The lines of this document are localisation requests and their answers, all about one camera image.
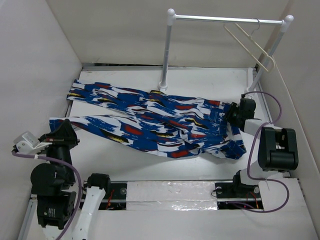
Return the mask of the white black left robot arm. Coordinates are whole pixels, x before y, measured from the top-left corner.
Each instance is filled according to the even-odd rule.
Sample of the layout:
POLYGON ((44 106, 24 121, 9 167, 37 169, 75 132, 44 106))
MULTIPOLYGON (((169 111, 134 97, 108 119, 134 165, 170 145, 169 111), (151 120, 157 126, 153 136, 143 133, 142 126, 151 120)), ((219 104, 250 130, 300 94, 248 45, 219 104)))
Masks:
POLYGON ((30 176, 38 224, 47 240, 88 240, 102 200, 113 195, 111 179, 93 173, 82 184, 70 153, 80 141, 69 120, 40 139, 49 147, 30 176))

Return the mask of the blue white red patterned trousers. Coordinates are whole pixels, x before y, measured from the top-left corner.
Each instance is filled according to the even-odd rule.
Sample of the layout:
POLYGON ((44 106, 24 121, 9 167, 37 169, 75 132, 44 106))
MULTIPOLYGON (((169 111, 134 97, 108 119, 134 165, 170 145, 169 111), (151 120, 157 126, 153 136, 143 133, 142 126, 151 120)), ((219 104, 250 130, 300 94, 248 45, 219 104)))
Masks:
POLYGON ((113 111, 70 117, 72 125, 144 153, 172 159, 208 153, 237 160, 247 151, 240 129, 225 120, 228 102, 79 79, 67 99, 113 111))

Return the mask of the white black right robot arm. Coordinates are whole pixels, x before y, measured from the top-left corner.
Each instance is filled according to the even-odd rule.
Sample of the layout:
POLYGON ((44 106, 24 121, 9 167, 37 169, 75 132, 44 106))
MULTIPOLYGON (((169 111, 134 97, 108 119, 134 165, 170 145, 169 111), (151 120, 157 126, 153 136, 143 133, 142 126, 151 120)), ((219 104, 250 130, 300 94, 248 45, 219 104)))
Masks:
POLYGON ((296 131, 255 118, 255 109, 253 99, 241 98, 239 103, 231 104, 225 116, 232 127, 257 135, 259 141, 257 160, 233 176, 230 191, 238 198, 253 192, 259 181, 276 173, 296 170, 299 165, 296 131))

